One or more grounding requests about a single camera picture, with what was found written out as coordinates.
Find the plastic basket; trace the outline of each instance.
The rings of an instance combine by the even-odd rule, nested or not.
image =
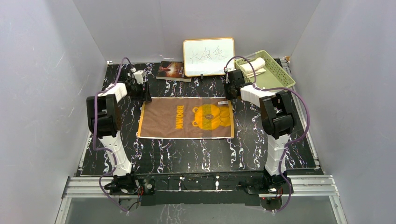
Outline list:
[[[283,68],[264,50],[257,51],[254,54],[247,56],[246,58],[250,61],[256,58],[262,57],[265,60],[264,73],[257,76],[256,84],[261,88],[275,88],[275,87],[292,87],[296,82],[291,76],[283,70]],[[246,64],[244,59],[235,60],[235,68],[240,69],[245,78],[245,82],[254,82],[255,78],[248,78],[245,70],[240,66]]]

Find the black marble table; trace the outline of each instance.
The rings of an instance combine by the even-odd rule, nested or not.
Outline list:
[[[119,65],[109,65],[103,88],[115,80]],[[193,78],[190,83],[156,80],[159,63],[135,64],[147,71],[153,97],[223,97],[223,76]],[[262,129],[259,110],[249,102],[233,100],[235,134],[221,140],[158,140],[137,138],[141,104],[123,98],[121,138],[133,169],[138,174],[199,173],[262,170],[265,165],[267,135]],[[291,139],[303,133],[299,120]],[[111,168],[107,154],[92,150],[90,137],[84,163],[77,175],[101,175]],[[315,168],[315,161],[306,139],[293,144],[286,154],[287,169]]]

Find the whiteboard stand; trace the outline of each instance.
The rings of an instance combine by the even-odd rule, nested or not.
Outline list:
[[[233,38],[183,42],[184,73],[187,77],[224,75],[228,60],[235,56]]]

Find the book cover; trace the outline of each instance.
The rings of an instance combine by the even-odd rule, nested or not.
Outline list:
[[[162,61],[158,69],[157,79],[191,82],[191,77],[184,74],[183,62],[166,62]]]

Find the purple cable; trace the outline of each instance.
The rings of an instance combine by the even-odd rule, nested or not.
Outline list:
[[[285,148],[286,148],[286,149],[283,151],[282,156],[281,156],[281,159],[280,159],[281,161],[279,162],[279,166],[278,166],[279,173],[281,174],[282,178],[286,181],[286,183],[287,183],[288,186],[289,186],[289,196],[288,196],[288,198],[287,198],[287,201],[286,201],[286,203],[285,203],[280,209],[277,210],[277,211],[282,211],[282,210],[283,210],[284,208],[286,208],[286,206],[289,204],[289,201],[290,201],[290,198],[291,198],[291,184],[290,184],[289,180],[288,180],[288,179],[283,175],[283,173],[281,172],[282,160],[283,160],[283,158],[284,158],[285,155],[286,155],[286,150],[288,149],[288,146],[291,145],[291,144],[293,144],[293,143],[296,143],[296,142],[298,142],[298,141],[301,141],[301,140],[307,135],[308,130],[309,130],[309,127],[310,127],[310,123],[311,123],[311,117],[310,117],[309,110],[308,110],[308,107],[307,107],[307,104],[306,104],[305,100],[304,100],[298,93],[296,93],[296,91],[294,91],[294,90],[292,90],[292,89],[289,89],[289,88],[286,88],[286,87],[276,87],[276,88],[271,88],[271,89],[262,89],[262,88],[259,88],[259,87],[256,85],[257,79],[256,79],[256,72],[255,72],[255,69],[254,69],[253,65],[250,63],[250,61],[249,61],[248,59],[246,59],[245,57],[242,57],[242,56],[234,56],[234,57],[232,57],[230,60],[228,60],[228,62],[227,62],[227,64],[226,64],[226,67],[227,67],[227,65],[230,63],[231,60],[233,60],[234,58],[238,58],[238,57],[244,59],[245,61],[247,61],[247,63],[250,64],[250,67],[252,67],[253,74],[254,74],[254,77],[255,77],[255,81],[253,82],[253,88],[254,88],[255,90],[260,90],[260,91],[287,90],[287,91],[290,91],[291,93],[293,93],[293,94],[301,101],[301,103],[303,104],[303,106],[304,106],[304,108],[305,108],[305,112],[306,112],[306,114],[307,114],[307,126],[306,126],[306,128],[305,128],[305,130],[304,130],[304,133],[303,133],[299,138],[297,138],[296,140],[289,141],[289,142],[287,142],[287,143],[285,144]]]
[[[121,68],[122,68],[122,66],[123,66],[123,64],[124,64],[124,60],[125,60],[125,59],[127,59],[128,62],[129,62],[129,64],[131,64],[130,60],[129,60],[127,57],[125,57],[125,58],[122,59],[121,64],[120,64],[120,66],[119,66],[119,68],[118,68],[118,73],[117,73],[117,77],[116,77],[116,79],[115,79],[115,82],[114,82],[114,84],[113,84],[112,86],[110,86],[109,89],[113,88],[113,87],[117,84],[118,79],[119,79],[120,74],[121,74]],[[109,89],[104,90],[104,91],[99,91],[99,92],[97,92],[96,95],[95,95],[95,101],[94,101],[94,110],[95,110],[95,115],[94,115],[95,117],[94,117],[94,119],[95,119],[95,121],[94,121],[94,123],[93,123],[93,141],[92,141],[92,147],[93,147],[93,150],[94,150],[94,151],[108,151],[108,152],[112,153],[112,151],[111,151],[109,148],[104,148],[104,147],[103,147],[103,148],[96,148],[96,138],[97,138],[97,133],[98,133],[98,95],[101,94],[101,93],[107,92]],[[103,178],[104,176],[110,176],[110,175],[112,175],[112,174],[114,173],[115,169],[117,168],[117,158],[115,157],[114,154],[112,154],[112,156],[113,156],[113,159],[114,159],[114,167],[113,167],[112,171],[110,171],[110,172],[108,172],[108,173],[105,173],[105,174],[103,174],[103,175],[101,175],[101,176],[99,177],[99,187],[100,187],[100,189],[103,191],[103,193],[104,193],[114,204],[116,204],[123,212],[126,212],[126,213],[128,214],[129,211],[128,211],[127,209],[123,208],[121,205],[119,205],[118,202],[115,201],[115,200],[110,196],[110,194],[107,193],[107,192],[105,191],[105,189],[104,189],[103,186],[102,186],[102,178]]]

